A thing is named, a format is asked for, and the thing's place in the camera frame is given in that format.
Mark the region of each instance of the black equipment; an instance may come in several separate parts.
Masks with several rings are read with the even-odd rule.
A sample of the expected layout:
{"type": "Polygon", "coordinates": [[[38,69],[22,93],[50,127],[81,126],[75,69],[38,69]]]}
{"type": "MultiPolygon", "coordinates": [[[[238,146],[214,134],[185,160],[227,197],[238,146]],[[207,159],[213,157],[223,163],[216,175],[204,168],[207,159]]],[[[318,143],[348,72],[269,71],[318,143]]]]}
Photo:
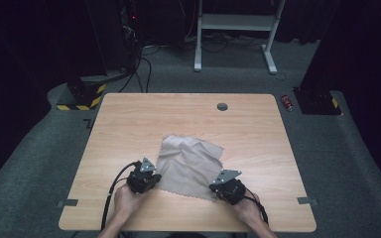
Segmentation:
{"type": "Polygon", "coordinates": [[[249,199],[258,206],[265,223],[268,224],[268,215],[264,206],[256,199],[255,195],[236,177],[240,176],[240,171],[222,170],[218,177],[209,185],[209,189],[215,192],[217,197],[230,205],[235,205],[243,198],[249,199]],[[246,196],[246,190],[252,193],[252,197],[246,196]]]}
{"type": "Polygon", "coordinates": [[[111,196],[113,195],[114,187],[118,182],[125,179],[119,179],[119,177],[123,174],[123,172],[126,171],[126,169],[131,166],[135,166],[135,170],[130,173],[126,182],[128,183],[132,192],[146,192],[153,188],[154,185],[162,178],[161,175],[153,175],[153,171],[156,169],[156,167],[147,158],[144,158],[142,163],[139,161],[133,162],[123,168],[119,175],[117,175],[117,177],[114,179],[113,184],[109,189],[109,193],[107,194],[106,204],[104,205],[103,216],[101,218],[101,230],[103,230],[106,225],[107,212],[109,210],[110,200],[111,196]]]}
{"type": "Polygon", "coordinates": [[[144,193],[153,188],[162,178],[161,175],[153,175],[155,169],[156,167],[147,158],[144,158],[143,163],[137,162],[135,170],[126,179],[132,192],[144,193]]]}

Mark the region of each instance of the gray carpet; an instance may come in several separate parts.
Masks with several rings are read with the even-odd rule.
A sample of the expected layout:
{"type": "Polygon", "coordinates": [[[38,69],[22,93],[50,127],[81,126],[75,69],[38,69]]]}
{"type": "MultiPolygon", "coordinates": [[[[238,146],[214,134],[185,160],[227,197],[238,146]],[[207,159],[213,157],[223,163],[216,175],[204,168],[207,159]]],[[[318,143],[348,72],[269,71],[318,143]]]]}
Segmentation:
{"type": "MultiPolygon", "coordinates": [[[[210,50],[216,45],[204,44],[210,50]]],[[[202,71],[193,71],[193,51],[170,48],[144,50],[153,67],[149,92],[270,93],[280,112],[313,206],[317,230],[279,233],[279,237],[381,237],[381,173],[367,151],[345,105],[333,91],[341,116],[303,115],[292,88],[299,86],[317,44],[275,43],[279,74],[270,75],[259,45],[229,46],[220,53],[202,53],[202,71]],[[288,94],[295,104],[286,111],[279,98],[288,94]]],[[[149,67],[142,61],[143,83],[149,67]]],[[[118,91],[126,79],[110,82],[104,93],[118,91]]],[[[64,85],[49,92],[53,109],[24,138],[0,171],[0,237],[70,237],[59,229],[62,209],[89,136],[87,122],[98,112],[58,111],[64,85]]],[[[124,92],[139,92],[132,78],[124,92]]],[[[95,237],[81,231],[76,237],[95,237]]]]}

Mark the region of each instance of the yellow and black hazard tape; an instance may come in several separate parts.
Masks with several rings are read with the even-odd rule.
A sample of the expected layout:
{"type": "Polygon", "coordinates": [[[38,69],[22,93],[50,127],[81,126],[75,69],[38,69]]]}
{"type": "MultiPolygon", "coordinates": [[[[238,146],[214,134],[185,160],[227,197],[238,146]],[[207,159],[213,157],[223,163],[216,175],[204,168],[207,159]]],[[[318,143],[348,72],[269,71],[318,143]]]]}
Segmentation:
{"type": "Polygon", "coordinates": [[[91,102],[89,105],[84,104],[58,104],[57,108],[61,111],[69,111],[69,110],[80,110],[80,111],[87,111],[87,110],[93,110],[97,107],[98,103],[101,100],[101,96],[103,94],[103,90],[106,87],[106,84],[103,84],[97,88],[97,91],[95,95],[93,95],[92,98],[90,98],[91,102]]]}

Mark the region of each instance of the round hole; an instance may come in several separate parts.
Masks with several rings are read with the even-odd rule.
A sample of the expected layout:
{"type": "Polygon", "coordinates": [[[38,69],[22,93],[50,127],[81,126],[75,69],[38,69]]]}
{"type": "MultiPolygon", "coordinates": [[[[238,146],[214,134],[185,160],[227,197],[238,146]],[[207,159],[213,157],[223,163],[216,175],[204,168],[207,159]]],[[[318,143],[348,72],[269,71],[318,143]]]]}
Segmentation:
{"type": "Polygon", "coordinates": [[[225,111],[228,109],[228,106],[227,106],[227,104],[220,102],[217,104],[217,109],[220,111],[225,111]]]}

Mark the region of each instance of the metal bracket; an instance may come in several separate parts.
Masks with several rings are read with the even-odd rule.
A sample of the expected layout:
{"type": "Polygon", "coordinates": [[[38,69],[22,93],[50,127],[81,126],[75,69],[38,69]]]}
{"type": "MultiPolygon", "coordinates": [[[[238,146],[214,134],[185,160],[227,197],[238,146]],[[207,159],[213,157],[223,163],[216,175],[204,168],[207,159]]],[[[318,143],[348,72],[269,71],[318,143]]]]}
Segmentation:
{"type": "Polygon", "coordinates": [[[154,171],[157,167],[153,165],[146,157],[142,160],[140,172],[150,172],[154,171]]]}
{"type": "Polygon", "coordinates": [[[241,171],[221,170],[218,177],[212,182],[212,184],[226,183],[242,174],[241,171]]]}

